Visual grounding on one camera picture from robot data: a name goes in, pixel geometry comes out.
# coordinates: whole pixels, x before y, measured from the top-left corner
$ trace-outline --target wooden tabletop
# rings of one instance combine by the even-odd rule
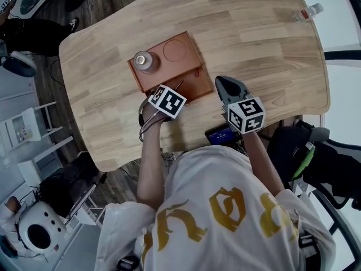
[[[324,56],[313,23],[295,23],[303,0],[136,0],[60,45],[70,104],[101,171],[141,156],[138,89],[127,60],[188,31],[209,77],[236,78],[259,96],[266,125],[329,109]],[[224,123],[216,90],[164,123],[164,151],[208,144],[204,131]]]

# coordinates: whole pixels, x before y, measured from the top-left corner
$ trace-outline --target clear plastic bottle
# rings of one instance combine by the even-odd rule
[[[320,3],[316,3],[310,7],[302,9],[293,15],[296,22],[305,22],[312,19],[316,14],[323,12],[323,7]]]

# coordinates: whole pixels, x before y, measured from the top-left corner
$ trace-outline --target yellow lettering on shirt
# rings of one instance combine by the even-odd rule
[[[152,248],[153,246],[153,237],[152,237],[152,233],[149,232],[149,230],[147,230],[147,232],[144,235],[144,251],[142,254],[142,264],[143,264],[143,268],[144,268],[144,260],[146,259],[146,254],[148,253],[149,249]]]
[[[186,226],[187,234],[189,239],[199,242],[202,240],[203,236],[207,233],[206,229],[201,229],[197,226],[196,220],[188,211],[179,209],[183,205],[187,204],[186,200],[183,204],[172,205],[169,208],[164,209],[157,215],[157,231],[158,231],[158,242],[159,247],[158,251],[162,251],[167,245],[169,240],[169,233],[173,231],[168,228],[167,219],[169,217],[174,217],[180,219]]]
[[[280,206],[280,204],[275,203],[271,200],[271,195],[269,193],[263,193],[260,197],[261,204],[263,205],[265,211],[261,215],[261,219],[259,224],[261,225],[262,231],[266,237],[271,237],[275,233],[277,233],[282,227],[292,224],[293,235],[291,236],[289,241],[292,241],[298,237],[298,230],[293,225],[291,218],[287,214],[287,212]],[[281,210],[281,226],[275,224],[272,219],[271,212],[274,208],[280,208]]]
[[[226,213],[223,212],[221,206],[219,205],[217,196],[225,195],[228,198],[224,199],[223,205],[226,210]],[[233,202],[236,203],[236,206],[239,211],[238,220],[232,219],[230,216],[233,212]],[[244,205],[243,193],[240,189],[234,187],[231,191],[227,191],[225,188],[220,188],[213,196],[209,198],[209,203],[212,208],[213,216],[215,220],[220,223],[223,227],[226,227],[228,230],[234,232],[237,227],[241,224],[243,218],[246,215],[246,208]]]

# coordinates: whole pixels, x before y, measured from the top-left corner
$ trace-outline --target white cube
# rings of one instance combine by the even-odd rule
[[[151,95],[148,102],[156,109],[175,119],[187,99],[179,93],[161,84],[154,95]]]
[[[228,122],[241,134],[262,128],[265,117],[265,108],[258,97],[228,105]]]

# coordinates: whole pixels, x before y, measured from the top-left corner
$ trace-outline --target black and white sneaker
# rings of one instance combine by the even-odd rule
[[[71,33],[74,33],[75,30],[77,29],[78,25],[79,25],[79,18],[75,17],[70,23],[69,25],[71,26],[72,30]]]

